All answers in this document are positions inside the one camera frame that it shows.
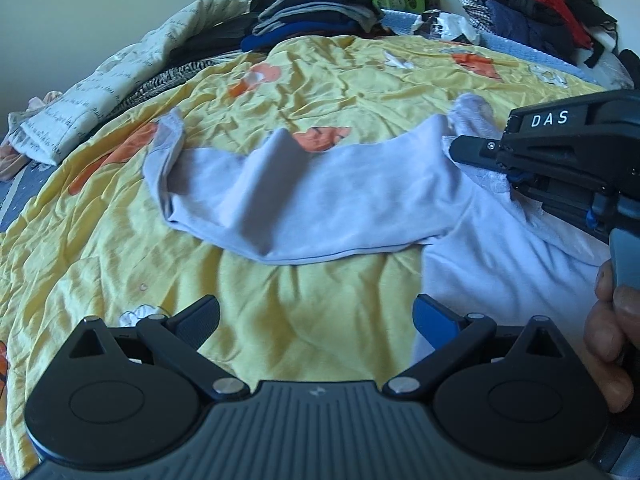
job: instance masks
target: triangular cutout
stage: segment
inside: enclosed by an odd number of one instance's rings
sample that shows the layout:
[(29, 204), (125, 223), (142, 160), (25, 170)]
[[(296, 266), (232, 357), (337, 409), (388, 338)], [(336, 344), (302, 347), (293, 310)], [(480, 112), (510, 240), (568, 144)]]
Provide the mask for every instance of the triangular cutout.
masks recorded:
[(80, 337), (78, 344), (76, 344), (74, 349), (71, 351), (69, 357), (76, 359), (79, 357), (90, 357), (103, 354), (104, 348), (102, 348), (95, 330), (86, 330)]
[(536, 330), (536, 335), (533, 336), (533, 339), (527, 348), (527, 354), (555, 357), (556, 359), (562, 357), (558, 346), (556, 346), (556, 343), (554, 343), (549, 332), (544, 328)]

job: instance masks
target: blue clothing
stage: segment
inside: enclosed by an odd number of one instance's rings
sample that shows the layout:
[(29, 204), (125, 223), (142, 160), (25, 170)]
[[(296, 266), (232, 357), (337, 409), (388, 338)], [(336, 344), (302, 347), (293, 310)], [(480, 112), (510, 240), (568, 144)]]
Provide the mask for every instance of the blue clothing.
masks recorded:
[(303, 36), (305, 34), (315, 34), (316, 36), (341, 36), (343, 34), (362, 33), (362, 28), (355, 20), (347, 23), (321, 23), (321, 22), (294, 22), (287, 23), (271, 32), (254, 36), (253, 34), (244, 38), (240, 43), (240, 48), (244, 52), (251, 50), (263, 50), (277, 45), (281, 41)]
[(573, 63), (574, 39), (566, 25), (547, 25), (530, 20), (495, 0), (485, 0), (484, 3), (491, 13), (498, 36)]

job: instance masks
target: yellow comforter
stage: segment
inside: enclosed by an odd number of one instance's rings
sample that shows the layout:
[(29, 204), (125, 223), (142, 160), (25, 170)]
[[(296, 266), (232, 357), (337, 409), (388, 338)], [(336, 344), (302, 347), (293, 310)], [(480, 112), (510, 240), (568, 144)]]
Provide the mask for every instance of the yellow comforter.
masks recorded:
[(408, 364), (417, 248), (299, 267), (251, 262), (164, 224), (140, 172), (146, 147), (69, 193), (89, 163), (138, 127), (178, 106), (187, 146), (247, 153), (278, 126), (311, 136), (323, 131), (313, 128), (350, 128), (338, 130), (350, 132), (340, 143), (389, 139), (447, 112), (468, 91), (487, 99), (503, 126), (512, 108), (600, 90), (568, 75), (567, 88), (553, 86), (511, 56), (420, 37), (299, 38), (253, 68), (252, 60), (207, 68), (111, 121), (0, 235), (0, 342), (8, 361), (0, 450), (15, 477), (37, 464), (25, 401), (87, 314), (115, 326), (140, 304), (175, 313), (215, 294), (222, 322), (200, 351), (251, 386), (260, 379), (380, 383)]

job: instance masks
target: orange flower print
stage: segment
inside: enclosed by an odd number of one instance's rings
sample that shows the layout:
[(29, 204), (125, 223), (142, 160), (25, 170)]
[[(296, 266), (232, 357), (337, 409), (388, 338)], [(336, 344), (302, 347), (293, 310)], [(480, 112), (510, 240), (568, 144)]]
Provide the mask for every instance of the orange flower print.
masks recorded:
[(307, 152), (325, 152), (351, 133), (351, 128), (313, 127), (306, 132), (293, 134), (293, 138)]
[(150, 143), (158, 130), (157, 123), (147, 123), (135, 130), (127, 139), (115, 150), (101, 156), (82, 170), (78, 176), (69, 184), (69, 195), (77, 195), (82, 191), (84, 184), (101, 167), (107, 164), (129, 162), (133, 156)]
[(495, 71), (494, 60), (488, 57), (479, 56), (473, 52), (460, 52), (451, 54), (453, 61), (461, 67), (473, 72), (474, 74), (483, 75), (489, 79), (502, 81), (500, 74)]
[(258, 88), (262, 83), (273, 83), (280, 79), (282, 70), (280, 67), (269, 63), (258, 63), (253, 65), (242, 79), (229, 89), (231, 97), (240, 97), (249, 90)]

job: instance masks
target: finger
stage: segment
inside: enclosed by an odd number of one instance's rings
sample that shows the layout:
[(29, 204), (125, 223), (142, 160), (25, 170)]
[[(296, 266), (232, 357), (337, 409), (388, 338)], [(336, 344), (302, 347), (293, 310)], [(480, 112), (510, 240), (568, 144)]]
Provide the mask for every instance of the finger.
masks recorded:
[(584, 324), (584, 342), (589, 351), (610, 363), (620, 355), (625, 341), (625, 333), (611, 304), (603, 301), (596, 303)]
[(624, 370), (616, 365), (603, 363), (587, 351), (580, 357), (607, 401), (609, 411), (620, 413), (626, 410), (634, 397), (634, 386)]
[(611, 260), (607, 260), (602, 264), (596, 278), (596, 297), (600, 301), (613, 300), (613, 266)]
[(613, 295), (613, 305), (618, 325), (640, 349), (640, 290), (619, 286)]

